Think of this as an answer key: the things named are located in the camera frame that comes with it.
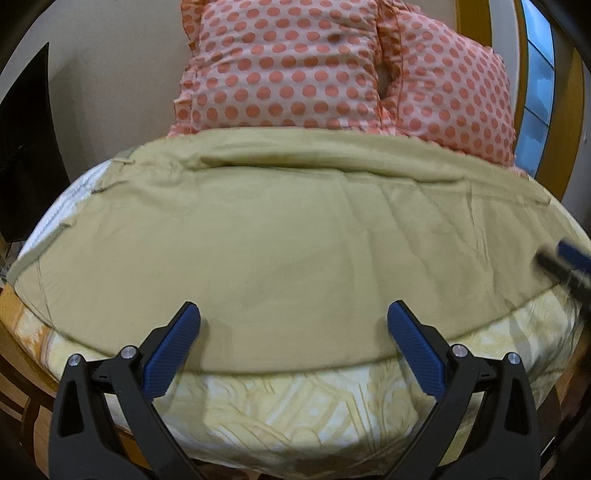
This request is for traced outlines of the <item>wooden bed frame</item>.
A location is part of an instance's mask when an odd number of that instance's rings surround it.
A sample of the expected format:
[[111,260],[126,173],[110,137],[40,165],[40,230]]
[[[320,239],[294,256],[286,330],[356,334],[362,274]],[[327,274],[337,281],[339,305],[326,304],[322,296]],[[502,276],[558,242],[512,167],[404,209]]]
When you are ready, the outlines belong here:
[[1,419],[44,475],[49,474],[49,433],[58,390],[44,364],[50,329],[38,321],[12,287],[1,289]]

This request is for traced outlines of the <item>left polka dot pillow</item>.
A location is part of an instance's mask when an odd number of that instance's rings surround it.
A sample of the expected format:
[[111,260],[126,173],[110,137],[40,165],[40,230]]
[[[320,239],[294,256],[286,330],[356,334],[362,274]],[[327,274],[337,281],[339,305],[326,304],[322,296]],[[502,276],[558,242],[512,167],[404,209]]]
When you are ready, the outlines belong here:
[[391,133],[378,1],[184,1],[172,136],[235,127]]

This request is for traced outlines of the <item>yellow patterned bed sheet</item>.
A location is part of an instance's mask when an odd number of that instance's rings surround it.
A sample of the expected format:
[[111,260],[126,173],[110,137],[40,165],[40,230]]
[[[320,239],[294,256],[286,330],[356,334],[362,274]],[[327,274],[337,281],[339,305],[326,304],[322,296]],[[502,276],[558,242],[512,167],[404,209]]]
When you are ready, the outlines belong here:
[[[110,162],[69,184],[37,223],[20,257],[90,195]],[[576,232],[563,239],[588,246],[589,236],[556,202]],[[90,359],[114,354],[60,334],[27,308],[50,329],[44,364],[54,376],[62,373],[72,353]],[[574,301],[551,283],[547,291],[499,320],[455,339],[443,336],[466,342],[477,354],[501,357],[518,352],[535,396],[543,398],[568,361],[577,335],[577,313]],[[365,473],[382,465],[389,453],[401,452],[432,404],[388,332],[387,338],[394,347],[392,356],[302,372],[204,372],[190,369],[187,359],[155,405],[180,445],[197,459],[290,478],[334,477],[346,468]]]

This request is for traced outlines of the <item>dark doorway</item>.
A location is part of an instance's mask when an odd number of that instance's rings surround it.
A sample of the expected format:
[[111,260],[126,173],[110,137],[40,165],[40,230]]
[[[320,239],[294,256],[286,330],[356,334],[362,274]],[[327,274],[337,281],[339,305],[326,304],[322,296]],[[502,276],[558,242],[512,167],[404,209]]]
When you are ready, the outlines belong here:
[[70,181],[52,118],[49,46],[44,45],[1,102],[1,235],[23,241]]

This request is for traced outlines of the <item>khaki pants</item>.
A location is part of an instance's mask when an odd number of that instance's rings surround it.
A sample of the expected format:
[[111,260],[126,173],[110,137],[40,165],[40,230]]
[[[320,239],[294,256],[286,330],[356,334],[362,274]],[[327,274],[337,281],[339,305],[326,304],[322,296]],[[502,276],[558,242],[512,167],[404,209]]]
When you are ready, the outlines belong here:
[[184,302],[190,369],[302,372],[392,356],[405,301],[449,339],[550,288],[538,249],[575,229],[538,183],[433,143],[297,128],[209,130],[113,158],[9,281],[105,354]]

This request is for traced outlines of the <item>right polka dot pillow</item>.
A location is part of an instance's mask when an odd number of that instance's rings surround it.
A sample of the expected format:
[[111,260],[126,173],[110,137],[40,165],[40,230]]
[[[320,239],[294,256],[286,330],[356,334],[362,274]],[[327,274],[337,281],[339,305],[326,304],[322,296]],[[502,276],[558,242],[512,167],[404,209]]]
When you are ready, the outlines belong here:
[[383,130],[513,167],[503,58],[402,1],[382,2],[377,30],[390,75],[380,101]]

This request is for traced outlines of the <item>polka dot pillow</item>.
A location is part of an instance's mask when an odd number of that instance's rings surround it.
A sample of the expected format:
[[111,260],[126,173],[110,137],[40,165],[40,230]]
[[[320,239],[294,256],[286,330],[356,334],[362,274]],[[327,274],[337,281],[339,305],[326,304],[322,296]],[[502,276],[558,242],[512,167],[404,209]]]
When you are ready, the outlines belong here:
[[172,136],[235,127],[391,133],[378,1],[184,1]]
[[377,30],[390,75],[380,101],[383,130],[513,167],[503,58],[402,1],[382,2]]

